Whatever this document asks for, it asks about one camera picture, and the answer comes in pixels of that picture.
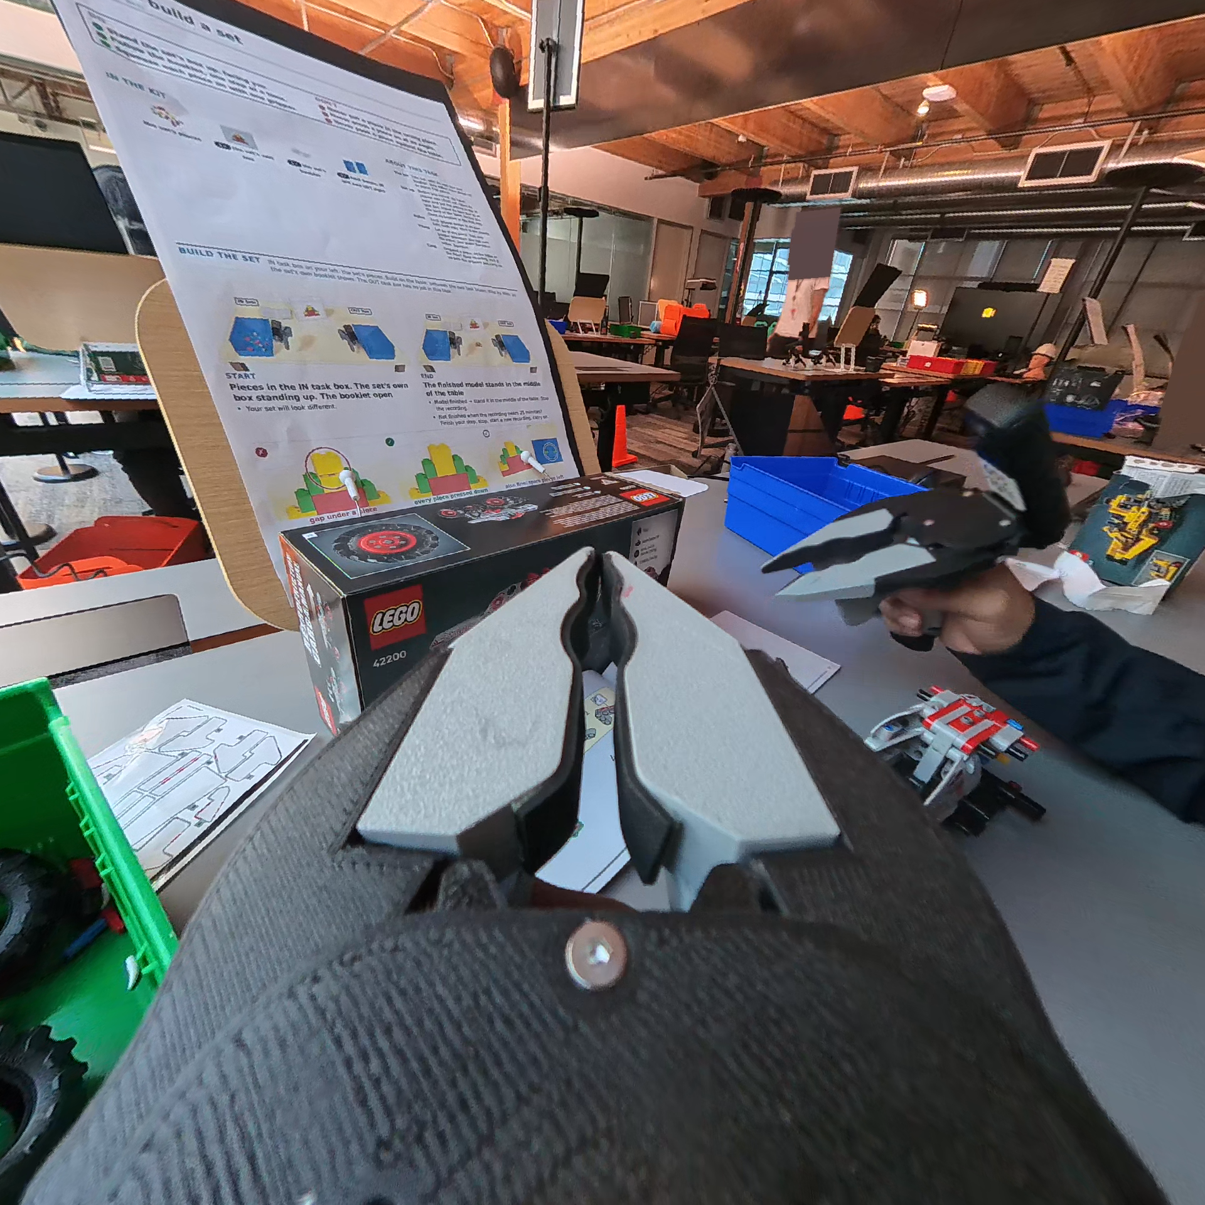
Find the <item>person's right forearm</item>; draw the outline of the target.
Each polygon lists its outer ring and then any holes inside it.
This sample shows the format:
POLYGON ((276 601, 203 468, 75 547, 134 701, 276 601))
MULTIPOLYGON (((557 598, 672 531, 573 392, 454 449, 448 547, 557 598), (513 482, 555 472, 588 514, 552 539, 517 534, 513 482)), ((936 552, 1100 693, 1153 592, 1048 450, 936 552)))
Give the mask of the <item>person's right forearm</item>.
POLYGON ((1034 604, 1002 653, 955 657, 1002 701, 1186 823, 1203 823, 1203 677, 1082 613, 1034 604))

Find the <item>open instruction booklet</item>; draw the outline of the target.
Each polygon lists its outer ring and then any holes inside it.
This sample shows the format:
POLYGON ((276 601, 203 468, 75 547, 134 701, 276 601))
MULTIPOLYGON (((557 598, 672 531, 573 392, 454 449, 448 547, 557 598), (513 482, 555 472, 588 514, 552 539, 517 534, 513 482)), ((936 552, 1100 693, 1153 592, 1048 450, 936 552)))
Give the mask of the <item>open instruction booklet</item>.
MULTIPOLYGON (((730 611, 717 613, 712 624, 727 631, 744 648, 780 661, 797 686, 818 690, 839 671, 839 664, 800 644, 784 640, 730 611)), ((569 841, 536 876, 560 889, 599 894, 628 865, 622 836, 612 753, 615 670, 588 670, 582 676, 585 733, 577 818, 569 841)))

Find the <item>white sticker sheet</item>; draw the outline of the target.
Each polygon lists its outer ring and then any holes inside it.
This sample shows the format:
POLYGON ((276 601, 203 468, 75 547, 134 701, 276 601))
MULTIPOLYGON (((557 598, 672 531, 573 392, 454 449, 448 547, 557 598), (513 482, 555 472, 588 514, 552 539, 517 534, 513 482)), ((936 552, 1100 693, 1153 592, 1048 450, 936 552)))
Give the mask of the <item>white sticker sheet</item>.
POLYGON ((87 762, 160 892, 311 742, 312 733, 186 699, 87 762))

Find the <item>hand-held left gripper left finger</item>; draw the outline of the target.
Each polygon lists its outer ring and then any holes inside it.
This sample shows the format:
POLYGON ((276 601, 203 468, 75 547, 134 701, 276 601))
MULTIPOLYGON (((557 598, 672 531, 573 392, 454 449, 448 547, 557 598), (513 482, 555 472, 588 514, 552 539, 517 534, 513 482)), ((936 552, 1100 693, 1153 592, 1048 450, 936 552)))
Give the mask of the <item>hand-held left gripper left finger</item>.
POLYGON ((563 562, 444 656, 355 825, 364 842, 534 872, 577 823, 598 555, 563 562))

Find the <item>person's right hand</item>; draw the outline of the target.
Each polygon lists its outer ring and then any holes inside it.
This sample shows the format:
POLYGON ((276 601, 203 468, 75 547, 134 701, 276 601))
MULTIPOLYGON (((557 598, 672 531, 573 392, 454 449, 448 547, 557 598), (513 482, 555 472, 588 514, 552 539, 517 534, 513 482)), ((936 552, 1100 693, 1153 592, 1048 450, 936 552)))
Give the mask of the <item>person's right hand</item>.
POLYGON ((950 653, 1005 653, 1028 633, 1035 602, 1005 564, 948 590, 906 590, 879 602, 884 625, 897 637, 919 638, 938 628, 950 653))

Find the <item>clear display case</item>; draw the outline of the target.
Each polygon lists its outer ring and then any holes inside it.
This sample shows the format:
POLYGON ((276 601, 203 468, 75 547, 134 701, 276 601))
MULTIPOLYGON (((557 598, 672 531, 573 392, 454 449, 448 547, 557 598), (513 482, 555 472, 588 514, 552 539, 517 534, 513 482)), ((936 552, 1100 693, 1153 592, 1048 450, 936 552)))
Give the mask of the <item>clear display case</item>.
POLYGON ((141 353, 133 341, 83 341, 80 383, 90 393, 149 393, 153 390, 141 353))

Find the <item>crumpled white paper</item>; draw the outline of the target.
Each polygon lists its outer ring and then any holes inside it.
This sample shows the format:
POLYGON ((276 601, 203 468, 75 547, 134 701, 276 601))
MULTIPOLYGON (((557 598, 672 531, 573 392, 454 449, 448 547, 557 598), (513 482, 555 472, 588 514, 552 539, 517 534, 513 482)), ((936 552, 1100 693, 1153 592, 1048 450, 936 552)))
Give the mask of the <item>crumpled white paper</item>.
POLYGON ((1160 605, 1170 590, 1161 580, 1138 585, 1108 584, 1088 564, 1067 551, 1062 551, 1051 567, 1014 557, 1004 558, 1002 564, 1028 592, 1054 582, 1068 602, 1084 611, 1147 615, 1160 605))

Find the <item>black office chair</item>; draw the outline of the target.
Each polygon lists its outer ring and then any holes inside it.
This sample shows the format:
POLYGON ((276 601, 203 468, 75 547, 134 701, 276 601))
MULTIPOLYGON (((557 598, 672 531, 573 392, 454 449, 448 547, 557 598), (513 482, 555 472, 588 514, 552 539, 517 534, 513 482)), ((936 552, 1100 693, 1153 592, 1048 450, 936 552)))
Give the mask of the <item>black office chair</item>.
POLYGON ((678 374, 674 384, 676 394, 689 403, 698 402, 699 390, 708 382, 717 330, 718 321, 712 316, 688 313, 681 317, 672 339, 668 367, 678 374))

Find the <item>orange plastic bin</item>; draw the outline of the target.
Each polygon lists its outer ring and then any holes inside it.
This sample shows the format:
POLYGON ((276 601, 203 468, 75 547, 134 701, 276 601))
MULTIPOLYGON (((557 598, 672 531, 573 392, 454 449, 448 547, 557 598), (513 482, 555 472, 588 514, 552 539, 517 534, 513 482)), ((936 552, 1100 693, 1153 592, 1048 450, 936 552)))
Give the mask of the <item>orange plastic bin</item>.
POLYGON ((174 516, 100 516, 60 538, 17 575, 21 590, 116 578, 143 569, 203 561, 203 525, 174 516))

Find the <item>wooden poster board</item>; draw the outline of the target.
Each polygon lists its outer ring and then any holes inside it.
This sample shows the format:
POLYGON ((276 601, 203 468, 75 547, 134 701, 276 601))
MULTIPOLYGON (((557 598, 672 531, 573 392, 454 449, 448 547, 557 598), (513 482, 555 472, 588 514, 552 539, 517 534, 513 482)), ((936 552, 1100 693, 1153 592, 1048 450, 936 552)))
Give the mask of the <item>wooden poster board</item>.
POLYGON ((295 631, 282 532, 598 469, 563 341, 506 291, 388 295, 252 271, 143 294, 137 347, 220 571, 295 631))

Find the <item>grey flat panel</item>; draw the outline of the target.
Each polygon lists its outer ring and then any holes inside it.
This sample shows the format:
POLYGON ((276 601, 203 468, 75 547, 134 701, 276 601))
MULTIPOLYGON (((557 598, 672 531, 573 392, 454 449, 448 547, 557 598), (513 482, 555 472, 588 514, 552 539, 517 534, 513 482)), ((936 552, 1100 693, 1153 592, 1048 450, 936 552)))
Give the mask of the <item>grey flat panel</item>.
POLYGON ((1 625, 1 686, 88 681, 190 653, 173 595, 153 595, 1 625))

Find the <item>small blue bin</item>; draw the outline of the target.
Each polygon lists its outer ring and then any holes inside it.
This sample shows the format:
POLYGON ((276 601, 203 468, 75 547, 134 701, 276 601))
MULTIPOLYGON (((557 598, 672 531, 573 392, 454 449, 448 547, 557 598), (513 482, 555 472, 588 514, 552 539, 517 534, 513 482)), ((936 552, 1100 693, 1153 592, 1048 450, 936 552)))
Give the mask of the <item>small blue bin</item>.
POLYGON ((1125 400, 1123 399, 1110 399, 1102 407, 1095 410, 1047 402, 1044 405, 1044 413, 1048 429, 1052 433, 1097 440, 1113 432, 1124 407, 1125 400))

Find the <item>black lego set box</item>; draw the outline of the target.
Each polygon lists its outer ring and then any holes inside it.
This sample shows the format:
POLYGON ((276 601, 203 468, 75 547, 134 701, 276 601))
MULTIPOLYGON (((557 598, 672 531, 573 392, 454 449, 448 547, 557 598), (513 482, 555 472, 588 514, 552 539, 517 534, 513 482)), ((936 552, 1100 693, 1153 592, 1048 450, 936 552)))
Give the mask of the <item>black lego set box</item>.
POLYGON ((428 653, 580 548, 668 584, 685 499, 609 473, 372 511, 279 536, 319 716, 334 734, 428 653))

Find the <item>black floor lamp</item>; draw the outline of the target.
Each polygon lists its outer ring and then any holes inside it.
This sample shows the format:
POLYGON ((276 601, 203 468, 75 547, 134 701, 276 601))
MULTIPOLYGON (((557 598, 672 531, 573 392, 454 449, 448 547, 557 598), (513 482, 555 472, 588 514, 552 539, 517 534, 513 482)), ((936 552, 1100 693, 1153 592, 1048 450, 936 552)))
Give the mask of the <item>black floor lamp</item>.
POLYGON ((552 113, 577 105, 583 1, 532 3, 526 110, 540 122, 536 303, 544 304, 547 281, 549 156, 552 113))

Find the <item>yellow vehicle lego box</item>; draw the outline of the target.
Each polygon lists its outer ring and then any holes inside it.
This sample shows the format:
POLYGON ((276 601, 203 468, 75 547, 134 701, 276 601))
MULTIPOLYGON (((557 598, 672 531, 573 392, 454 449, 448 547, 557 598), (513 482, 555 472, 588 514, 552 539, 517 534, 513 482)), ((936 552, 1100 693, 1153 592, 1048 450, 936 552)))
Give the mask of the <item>yellow vehicle lego box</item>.
POLYGON ((1203 552, 1203 470, 1127 456, 1095 498, 1068 552, 1105 584, 1174 592, 1203 552))

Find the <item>black rubber tyre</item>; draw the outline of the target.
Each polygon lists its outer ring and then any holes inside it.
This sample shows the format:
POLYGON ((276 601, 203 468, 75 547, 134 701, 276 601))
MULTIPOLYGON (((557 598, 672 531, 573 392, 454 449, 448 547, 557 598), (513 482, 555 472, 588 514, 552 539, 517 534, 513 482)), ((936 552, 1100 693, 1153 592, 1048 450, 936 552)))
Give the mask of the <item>black rubber tyre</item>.
POLYGON ((58 868, 34 854, 1 851, 1 991, 19 990, 35 968, 62 909, 58 868))
POLYGON ((2 1196, 15 1199, 85 1103, 84 1062, 70 1037, 54 1037, 48 1026, 1 1029, 2 1196))

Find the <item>blue plastic bin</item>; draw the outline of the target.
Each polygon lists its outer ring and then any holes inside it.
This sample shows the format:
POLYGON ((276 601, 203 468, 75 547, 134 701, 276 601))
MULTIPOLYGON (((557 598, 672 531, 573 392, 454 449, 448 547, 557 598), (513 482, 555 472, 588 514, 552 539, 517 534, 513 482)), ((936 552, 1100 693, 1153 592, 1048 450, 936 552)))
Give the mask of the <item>blue plastic bin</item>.
POLYGON ((965 476, 896 456, 735 456, 728 463, 727 529, 777 555, 856 508, 965 476))

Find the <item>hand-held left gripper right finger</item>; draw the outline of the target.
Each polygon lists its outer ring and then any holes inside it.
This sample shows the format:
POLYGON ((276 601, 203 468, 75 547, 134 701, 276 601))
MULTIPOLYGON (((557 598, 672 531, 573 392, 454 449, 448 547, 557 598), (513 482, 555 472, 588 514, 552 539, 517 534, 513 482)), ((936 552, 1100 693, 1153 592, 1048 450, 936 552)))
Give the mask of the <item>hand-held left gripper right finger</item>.
POLYGON ((602 557, 615 666, 616 799, 629 859, 688 911, 717 868, 839 843, 738 641, 616 552, 602 557))

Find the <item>large black screen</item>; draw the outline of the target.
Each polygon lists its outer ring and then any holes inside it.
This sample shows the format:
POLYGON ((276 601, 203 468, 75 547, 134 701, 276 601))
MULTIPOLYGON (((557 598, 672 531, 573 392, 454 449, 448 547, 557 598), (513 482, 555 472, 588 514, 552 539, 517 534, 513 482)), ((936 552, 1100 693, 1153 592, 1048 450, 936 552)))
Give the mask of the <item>large black screen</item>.
POLYGON ((1 242, 127 254, 80 145, 4 131, 1 242))

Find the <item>green plastic bin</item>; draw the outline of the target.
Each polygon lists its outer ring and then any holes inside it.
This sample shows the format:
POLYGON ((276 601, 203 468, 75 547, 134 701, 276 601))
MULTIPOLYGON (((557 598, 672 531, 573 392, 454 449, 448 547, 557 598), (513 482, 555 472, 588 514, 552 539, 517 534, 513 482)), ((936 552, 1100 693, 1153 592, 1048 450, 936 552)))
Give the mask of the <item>green plastic bin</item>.
POLYGON ((54 1037, 73 1039, 87 1066, 85 1106, 153 1001, 176 935, 45 680, 1 690, 2 849, 58 868, 62 909, 19 990, 1 991, 1 1029, 48 1026, 54 1037), (78 892, 71 858, 94 862, 101 897, 78 892), (110 932, 62 963, 67 942, 97 917, 110 932))

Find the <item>black computer monitor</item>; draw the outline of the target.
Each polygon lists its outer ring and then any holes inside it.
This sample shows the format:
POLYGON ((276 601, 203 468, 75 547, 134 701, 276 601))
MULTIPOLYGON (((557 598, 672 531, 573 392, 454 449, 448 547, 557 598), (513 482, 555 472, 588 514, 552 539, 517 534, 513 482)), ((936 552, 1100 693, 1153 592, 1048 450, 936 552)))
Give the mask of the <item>black computer monitor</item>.
POLYGON ((946 351, 966 359, 1018 363, 1035 349, 1052 294, 960 285, 953 290, 938 328, 946 351))

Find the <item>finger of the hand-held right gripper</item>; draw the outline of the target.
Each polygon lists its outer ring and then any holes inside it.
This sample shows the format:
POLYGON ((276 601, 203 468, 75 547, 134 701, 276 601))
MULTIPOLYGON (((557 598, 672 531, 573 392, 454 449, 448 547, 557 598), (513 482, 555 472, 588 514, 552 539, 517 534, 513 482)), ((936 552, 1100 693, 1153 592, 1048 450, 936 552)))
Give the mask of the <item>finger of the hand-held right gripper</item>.
POLYGON ((882 587, 879 581, 915 569, 927 571, 938 558, 925 547, 906 541, 874 548, 846 562, 820 565, 810 569, 777 591, 783 598, 851 600, 873 598, 882 587))
POLYGON ((864 575, 897 574, 909 568, 909 544, 894 538, 897 521, 884 503, 854 509, 763 562, 760 572, 806 575, 860 564, 864 575))

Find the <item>printed instruction poster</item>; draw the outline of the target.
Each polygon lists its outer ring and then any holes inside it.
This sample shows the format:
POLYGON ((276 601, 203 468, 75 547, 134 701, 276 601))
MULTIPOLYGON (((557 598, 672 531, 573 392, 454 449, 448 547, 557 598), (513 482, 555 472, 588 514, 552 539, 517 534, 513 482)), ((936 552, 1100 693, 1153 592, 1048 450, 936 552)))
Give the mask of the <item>printed instruction poster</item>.
POLYGON ((282 578, 282 532, 582 473, 441 83, 239 3, 55 3, 282 578))

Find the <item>grey red lego model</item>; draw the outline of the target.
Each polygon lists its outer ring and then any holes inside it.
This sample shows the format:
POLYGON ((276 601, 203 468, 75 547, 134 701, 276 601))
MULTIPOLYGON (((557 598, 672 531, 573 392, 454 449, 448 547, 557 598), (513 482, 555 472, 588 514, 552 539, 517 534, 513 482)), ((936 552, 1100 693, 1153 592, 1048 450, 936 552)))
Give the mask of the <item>grey red lego model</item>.
POLYGON ((913 706, 880 720, 863 742, 949 831, 976 836, 1006 809, 1029 822, 1045 816, 1019 785, 989 770, 993 763, 1025 762, 1038 743, 976 696, 919 689, 913 706))

